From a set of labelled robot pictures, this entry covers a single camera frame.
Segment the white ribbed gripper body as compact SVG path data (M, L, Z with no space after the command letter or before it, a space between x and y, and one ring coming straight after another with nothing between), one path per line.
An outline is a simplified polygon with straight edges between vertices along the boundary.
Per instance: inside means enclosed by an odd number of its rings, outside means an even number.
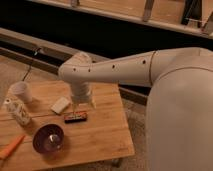
M73 83L70 85L73 110L76 111L80 104L89 104L95 107L92 88L88 82Z

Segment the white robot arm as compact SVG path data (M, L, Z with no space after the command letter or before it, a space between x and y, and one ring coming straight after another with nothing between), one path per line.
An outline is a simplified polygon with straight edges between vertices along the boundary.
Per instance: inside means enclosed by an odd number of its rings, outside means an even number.
M213 171L212 50L155 50L96 63L78 52L58 75L70 85L76 105L91 99L91 82L149 87L149 171Z

